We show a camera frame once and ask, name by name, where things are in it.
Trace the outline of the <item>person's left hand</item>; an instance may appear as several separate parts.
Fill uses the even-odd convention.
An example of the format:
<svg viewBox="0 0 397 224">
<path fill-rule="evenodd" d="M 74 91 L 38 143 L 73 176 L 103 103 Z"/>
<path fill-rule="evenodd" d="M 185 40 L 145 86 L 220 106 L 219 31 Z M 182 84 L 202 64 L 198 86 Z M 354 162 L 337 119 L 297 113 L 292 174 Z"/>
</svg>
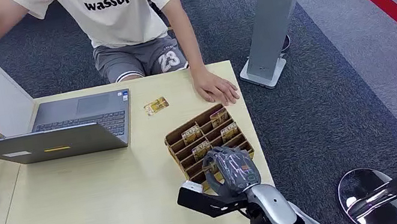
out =
<svg viewBox="0 0 397 224">
<path fill-rule="evenodd" d="M 238 88 L 226 79 L 209 72 L 204 65 L 190 68 L 196 92 L 208 102 L 218 102 L 227 106 L 240 98 Z"/>
</svg>

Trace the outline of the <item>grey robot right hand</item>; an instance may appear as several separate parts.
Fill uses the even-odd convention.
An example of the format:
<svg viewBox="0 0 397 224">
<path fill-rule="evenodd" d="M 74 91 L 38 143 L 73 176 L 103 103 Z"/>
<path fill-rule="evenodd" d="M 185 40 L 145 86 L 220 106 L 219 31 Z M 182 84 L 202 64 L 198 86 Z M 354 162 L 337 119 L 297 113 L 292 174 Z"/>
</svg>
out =
<svg viewBox="0 0 397 224">
<path fill-rule="evenodd" d="M 261 183 L 258 168 L 248 151 L 239 147 L 214 147 L 206 153 L 202 170 L 207 184 L 219 196 L 238 196 Z"/>
</svg>

